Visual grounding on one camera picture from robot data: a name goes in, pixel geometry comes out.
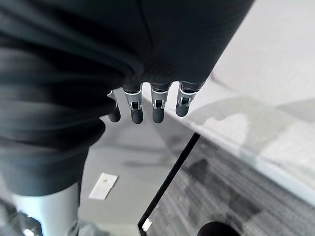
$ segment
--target gray floor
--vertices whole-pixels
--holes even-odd
[[[221,221],[243,236],[314,236],[315,209],[201,138],[149,219],[148,236],[196,236]]]

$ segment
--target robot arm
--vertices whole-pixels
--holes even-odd
[[[105,130],[99,117],[120,118],[112,90],[123,87],[141,123],[149,82],[160,123],[180,81],[176,113],[186,115],[251,3],[0,1],[0,172],[26,236],[77,235],[84,163]]]

